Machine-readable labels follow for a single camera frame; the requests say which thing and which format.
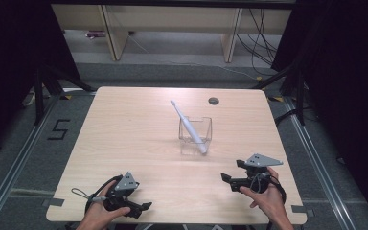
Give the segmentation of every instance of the transparent box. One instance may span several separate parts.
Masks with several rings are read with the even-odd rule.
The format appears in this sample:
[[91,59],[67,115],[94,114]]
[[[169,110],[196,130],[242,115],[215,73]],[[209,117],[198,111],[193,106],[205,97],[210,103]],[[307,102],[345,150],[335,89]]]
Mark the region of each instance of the transparent box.
[[[182,119],[180,119],[178,138],[180,139],[181,154],[184,155],[199,155],[206,154],[212,141],[212,119],[209,117],[186,117],[196,133],[198,134],[201,142],[195,142],[185,128]],[[200,145],[206,148],[206,152],[202,153]]]

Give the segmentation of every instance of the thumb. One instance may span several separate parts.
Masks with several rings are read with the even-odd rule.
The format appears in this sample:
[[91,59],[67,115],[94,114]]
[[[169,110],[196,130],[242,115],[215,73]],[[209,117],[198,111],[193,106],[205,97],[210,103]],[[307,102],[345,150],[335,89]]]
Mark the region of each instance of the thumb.
[[121,217],[123,215],[126,215],[130,212],[130,208],[129,207],[122,207],[119,208],[115,211],[109,212],[109,214],[112,216],[113,219]]

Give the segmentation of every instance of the black tape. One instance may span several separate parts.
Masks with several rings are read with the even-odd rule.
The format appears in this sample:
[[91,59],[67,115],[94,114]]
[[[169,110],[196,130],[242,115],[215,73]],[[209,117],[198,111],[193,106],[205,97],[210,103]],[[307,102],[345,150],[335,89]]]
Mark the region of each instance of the black tape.
[[56,121],[56,125],[55,125],[55,127],[53,127],[53,130],[52,131],[62,132],[61,137],[49,137],[49,138],[47,138],[47,140],[50,140],[50,141],[58,141],[58,140],[61,141],[61,140],[63,140],[64,139],[64,136],[65,136],[65,133],[67,133],[68,129],[66,129],[66,128],[58,128],[58,124],[60,122],[70,122],[70,121],[71,121],[70,119],[58,119]]
[[305,213],[309,218],[315,217],[315,213],[312,209],[306,209],[304,206],[291,205],[293,213]]
[[43,200],[43,203],[41,205],[44,207],[49,207],[50,205],[61,207],[63,203],[64,199],[51,198]]

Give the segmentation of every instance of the gray 3d printed part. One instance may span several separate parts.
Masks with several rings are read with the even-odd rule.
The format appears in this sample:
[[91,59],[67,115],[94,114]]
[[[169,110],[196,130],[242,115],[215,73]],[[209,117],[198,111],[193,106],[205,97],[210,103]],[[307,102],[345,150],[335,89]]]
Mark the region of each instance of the gray 3d printed part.
[[119,181],[118,185],[115,187],[116,191],[121,190],[129,190],[136,189],[137,183],[133,178],[133,175],[130,172],[127,172],[124,177],[122,177],[121,181]]
[[254,167],[266,167],[266,166],[275,166],[275,165],[283,165],[283,161],[279,161],[267,156],[260,155],[259,153],[253,154],[249,159],[244,162],[247,166]]

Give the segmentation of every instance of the black strap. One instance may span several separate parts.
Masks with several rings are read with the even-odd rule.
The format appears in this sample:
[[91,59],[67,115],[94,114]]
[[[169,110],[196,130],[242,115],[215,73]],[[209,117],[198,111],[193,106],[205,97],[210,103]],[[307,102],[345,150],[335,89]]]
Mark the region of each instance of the black strap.
[[97,192],[95,192],[94,194],[92,194],[92,195],[90,195],[90,196],[88,197],[88,200],[86,201],[86,204],[85,204],[85,212],[84,212],[84,213],[86,213],[86,212],[88,211],[89,207],[91,206],[91,204],[92,204],[92,199],[93,199],[94,197],[97,197],[97,195],[101,192],[101,190],[102,190],[102,189],[103,189],[107,184],[109,184],[112,180],[117,180],[117,179],[118,179],[118,177],[120,177],[120,176],[114,176],[114,177],[110,178],[108,181],[106,181],[106,182],[101,186],[101,188],[100,188],[100,189],[98,189],[98,190],[97,190]]
[[[282,200],[283,203],[286,203],[286,199],[287,199],[287,194],[285,189],[282,187],[282,185],[280,184],[280,181],[274,177],[274,176],[270,176],[270,179],[268,179],[268,182],[273,184],[274,186],[276,186],[277,190],[279,190],[280,194],[282,195]],[[271,230],[271,227],[273,226],[273,222],[269,221],[266,227],[266,230]]]

